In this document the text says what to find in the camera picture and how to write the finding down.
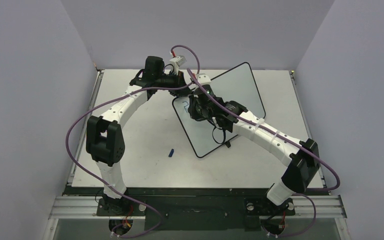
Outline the blue marker cap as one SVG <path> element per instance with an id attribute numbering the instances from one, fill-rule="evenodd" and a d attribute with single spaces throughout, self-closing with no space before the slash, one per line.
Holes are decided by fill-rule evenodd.
<path id="1" fill-rule="evenodd" d="M 175 151 L 175 150 L 174 150 L 173 148 L 170 150 L 169 155 L 168 155 L 169 158 L 171 158 L 171 157 L 173 156 L 174 151 Z"/>

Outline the white whiteboard black frame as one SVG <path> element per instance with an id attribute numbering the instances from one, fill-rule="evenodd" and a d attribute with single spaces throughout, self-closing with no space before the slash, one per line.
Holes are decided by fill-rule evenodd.
<path id="1" fill-rule="evenodd" d="M 266 110 L 248 62 L 243 62 L 211 79 L 211 88 L 217 97 L 224 102 L 235 101 L 245 106 L 257 117 L 266 117 Z M 221 142 L 229 146 L 235 134 L 215 130 L 208 121 L 196 121 L 190 118 L 189 98 L 176 97 L 172 101 L 173 109 L 181 126 L 198 158 L 203 158 L 221 146 Z"/>

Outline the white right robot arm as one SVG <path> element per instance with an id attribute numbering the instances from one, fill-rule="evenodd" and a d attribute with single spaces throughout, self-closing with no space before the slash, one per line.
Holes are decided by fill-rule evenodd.
<path id="1" fill-rule="evenodd" d="M 188 98 L 191 119 L 207 121 L 217 129 L 247 138 L 286 166 L 280 180 L 262 199 L 262 207 L 267 213 L 276 213 L 293 194 L 303 194 L 307 190 L 320 168 L 314 140 L 303 141 L 277 130 L 240 103 L 215 96 L 208 84 L 196 88 Z"/>

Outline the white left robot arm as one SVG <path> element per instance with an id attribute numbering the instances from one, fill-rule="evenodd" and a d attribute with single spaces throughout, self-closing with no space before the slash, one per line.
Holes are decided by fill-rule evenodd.
<path id="1" fill-rule="evenodd" d="M 101 178 L 105 181 L 102 205 L 116 215 L 126 214 L 133 204 L 131 200 L 122 197 L 127 190 L 120 164 L 126 150 L 122 127 L 158 88 L 168 88 L 169 93 L 175 97 L 183 97 L 191 92 L 186 87 L 183 72 L 179 70 L 185 62 L 183 55 L 174 56 L 169 61 L 173 69 L 165 73 L 163 59 L 148 56 L 144 69 L 130 81 L 125 91 L 127 97 L 100 116 L 92 115 L 87 120 L 85 149 L 96 162 Z"/>

